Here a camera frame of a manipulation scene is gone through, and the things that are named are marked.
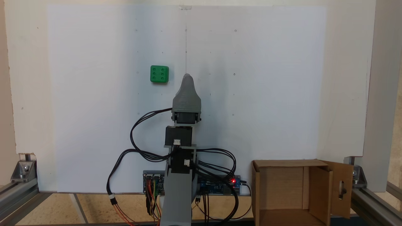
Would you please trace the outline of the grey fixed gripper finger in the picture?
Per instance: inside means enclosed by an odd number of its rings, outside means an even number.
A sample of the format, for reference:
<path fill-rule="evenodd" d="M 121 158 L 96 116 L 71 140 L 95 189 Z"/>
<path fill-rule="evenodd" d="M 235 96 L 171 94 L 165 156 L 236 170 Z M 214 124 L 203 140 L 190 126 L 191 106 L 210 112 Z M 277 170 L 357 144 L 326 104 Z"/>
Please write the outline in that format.
<path fill-rule="evenodd" d="M 194 79 L 189 73 L 183 76 L 179 91 L 173 100 L 201 100 L 195 90 Z"/>

